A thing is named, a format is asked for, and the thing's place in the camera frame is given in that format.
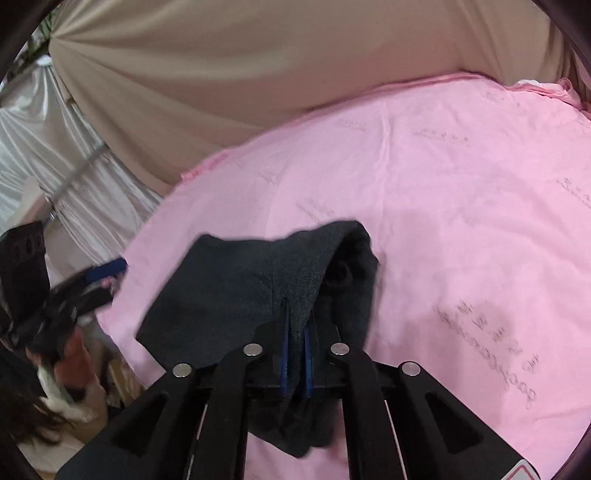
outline pink tablecloth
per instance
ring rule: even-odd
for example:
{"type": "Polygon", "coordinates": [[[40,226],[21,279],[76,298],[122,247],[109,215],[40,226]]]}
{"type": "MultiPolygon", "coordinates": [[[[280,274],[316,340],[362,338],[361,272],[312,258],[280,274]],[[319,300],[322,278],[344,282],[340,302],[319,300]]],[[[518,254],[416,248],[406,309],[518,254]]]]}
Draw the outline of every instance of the pink tablecloth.
{"type": "MultiPolygon", "coordinates": [[[[591,420],[591,122],[563,86],[385,87],[213,157],[127,249],[102,327],[150,384],[135,332],[195,237],[358,219],[381,262],[366,350],[421,363],[550,479],[591,420]]],[[[342,435],[304,460],[249,438],[248,480],[346,476],[342,435]]]]}

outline silver satin curtain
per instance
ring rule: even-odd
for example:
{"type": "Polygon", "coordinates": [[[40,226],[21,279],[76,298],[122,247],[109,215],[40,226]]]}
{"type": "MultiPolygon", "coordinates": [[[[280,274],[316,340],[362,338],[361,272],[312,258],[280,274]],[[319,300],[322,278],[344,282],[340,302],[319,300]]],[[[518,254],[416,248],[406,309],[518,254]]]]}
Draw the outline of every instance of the silver satin curtain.
{"type": "MultiPolygon", "coordinates": [[[[0,231],[6,230],[20,203],[26,178],[34,176],[51,196],[101,144],[78,110],[66,105],[52,67],[37,67],[8,98],[2,98],[0,231]]],[[[101,262],[121,253],[160,200],[107,150],[62,195],[56,209],[61,225],[84,256],[101,262]]],[[[62,235],[57,241],[54,264],[64,261],[54,258],[60,255],[60,245],[61,255],[73,255],[67,240],[62,235]]]]}

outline brown hair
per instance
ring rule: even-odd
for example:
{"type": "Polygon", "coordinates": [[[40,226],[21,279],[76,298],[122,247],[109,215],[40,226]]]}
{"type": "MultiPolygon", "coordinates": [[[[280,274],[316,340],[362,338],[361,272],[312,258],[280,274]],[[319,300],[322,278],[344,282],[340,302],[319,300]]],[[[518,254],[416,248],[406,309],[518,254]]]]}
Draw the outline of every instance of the brown hair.
{"type": "Polygon", "coordinates": [[[60,441],[47,433],[58,432],[66,423],[62,415],[51,411],[39,397],[0,383],[0,428],[16,443],[37,439],[56,445],[60,441]]]}

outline person's hand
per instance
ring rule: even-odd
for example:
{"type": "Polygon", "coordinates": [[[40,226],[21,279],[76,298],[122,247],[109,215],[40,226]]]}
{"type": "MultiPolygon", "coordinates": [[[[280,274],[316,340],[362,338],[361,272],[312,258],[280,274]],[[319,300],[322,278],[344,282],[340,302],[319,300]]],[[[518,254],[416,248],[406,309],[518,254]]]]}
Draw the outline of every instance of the person's hand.
{"type": "MultiPolygon", "coordinates": [[[[27,356],[34,365],[42,364],[41,356],[27,350],[27,356]]],[[[56,382],[69,388],[82,390],[96,378],[90,354],[84,346],[82,330],[76,327],[66,342],[64,358],[53,369],[56,382]]]]}

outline round metal pin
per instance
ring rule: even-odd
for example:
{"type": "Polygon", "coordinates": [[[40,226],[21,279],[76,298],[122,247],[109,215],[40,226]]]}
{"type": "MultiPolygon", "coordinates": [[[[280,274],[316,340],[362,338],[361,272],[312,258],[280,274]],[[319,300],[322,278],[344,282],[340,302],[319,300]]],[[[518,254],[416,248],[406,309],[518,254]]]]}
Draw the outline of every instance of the round metal pin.
{"type": "Polygon", "coordinates": [[[242,349],[245,355],[257,356],[262,353],[262,347],[258,343],[249,343],[242,349]]]}
{"type": "Polygon", "coordinates": [[[402,373],[409,377],[416,377],[421,373],[421,367],[415,362],[406,362],[405,364],[402,364],[402,373]]]}
{"type": "Polygon", "coordinates": [[[349,345],[346,343],[333,343],[330,346],[330,351],[335,355],[347,355],[349,353],[349,345]]]}
{"type": "Polygon", "coordinates": [[[193,369],[189,364],[177,364],[173,368],[173,375],[177,378],[184,378],[191,375],[193,369]]]}

